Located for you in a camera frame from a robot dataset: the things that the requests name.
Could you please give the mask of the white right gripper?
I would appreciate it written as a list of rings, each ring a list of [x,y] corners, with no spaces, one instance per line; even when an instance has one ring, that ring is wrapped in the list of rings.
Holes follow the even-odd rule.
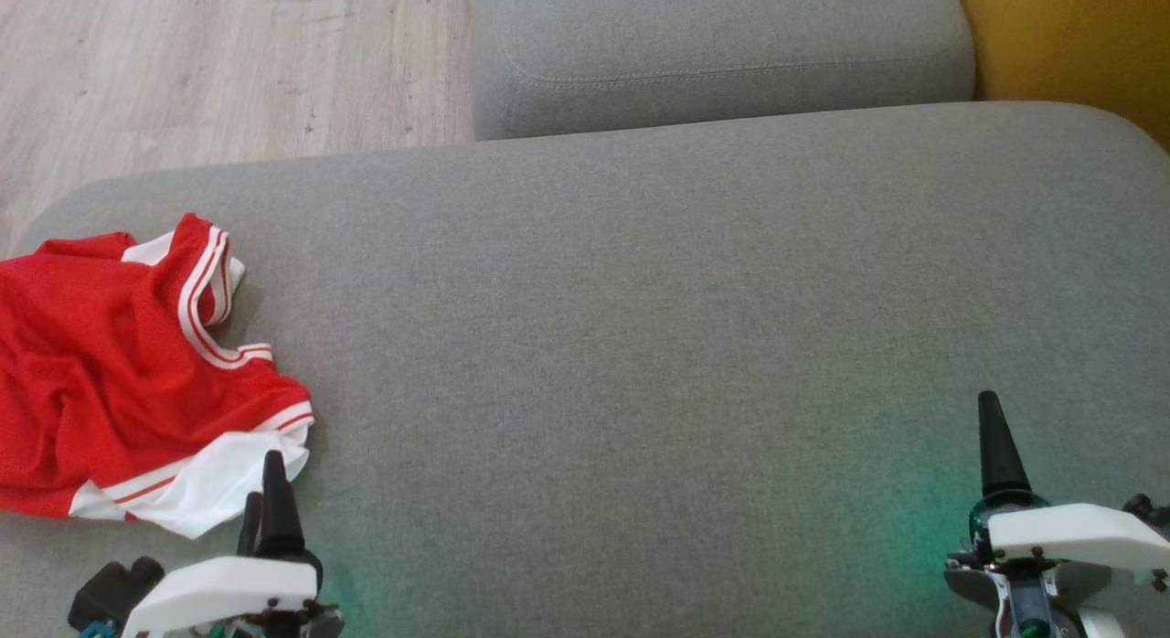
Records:
[[[1117,570],[1166,592],[1166,505],[1137,494],[1120,509],[1046,507],[991,389],[978,414],[983,501],[969,516],[970,546],[947,558],[948,588],[992,613],[991,637],[1123,637],[1114,613],[1088,603]]]

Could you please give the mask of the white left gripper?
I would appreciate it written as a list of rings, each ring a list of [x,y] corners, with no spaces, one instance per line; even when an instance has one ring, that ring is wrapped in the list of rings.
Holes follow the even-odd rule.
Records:
[[[256,546],[260,556],[254,558]],[[288,558],[305,550],[295,492],[277,450],[264,459],[262,493],[245,502],[238,556],[202,560],[166,574],[135,604],[124,637],[339,637],[346,618],[318,601],[314,565]]]

